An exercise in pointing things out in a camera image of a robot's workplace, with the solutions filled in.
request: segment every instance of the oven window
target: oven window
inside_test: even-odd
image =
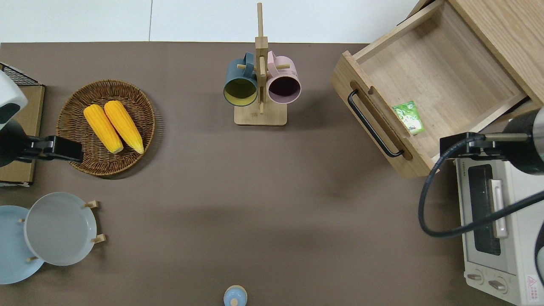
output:
[[[491,213],[489,180],[493,179],[490,164],[470,167],[468,185],[471,191],[472,220],[481,219]],[[476,250],[491,255],[500,255],[500,241],[493,235],[492,224],[474,230]]]

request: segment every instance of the wire rack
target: wire rack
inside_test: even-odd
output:
[[[0,70],[19,86],[42,86],[40,82],[4,63],[0,63]]]

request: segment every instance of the green packet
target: green packet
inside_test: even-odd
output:
[[[416,104],[413,101],[393,106],[393,110],[412,135],[425,131],[423,122],[421,122],[421,118],[417,112]]]

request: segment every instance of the drawer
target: drawer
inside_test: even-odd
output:
[[[444,0],[427,5],[354,55],[344,52],[330,81],[404,178],[429,174],[441,137],[480,131],[526,97]],[[348,96],[355,90],[350,105]],[[415,102],[425,127],[417,135],[392,109],[409,101]]]

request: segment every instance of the drawer handle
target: drawer handle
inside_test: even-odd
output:
[[[364,117],[363,113],[361,113],[361,110],[355,105],[355,102],[353,102],[353,96],[358,93],[358,89],[354,89],[348,96],[348,104],[353,109],[357,117],[361,120],[363,125],[367,128],[368,132],[374,137],[380,148],[384,151],[384,153],[389,157],[398,157],[401,156],[404,153],[404,150],[399,150],[397,153],[393,153],[387,145],[384,143],[384,140],[381,139],[380,135],[376,132],[376,130],[372,127],[370,122],[368,122],[367,118]]]

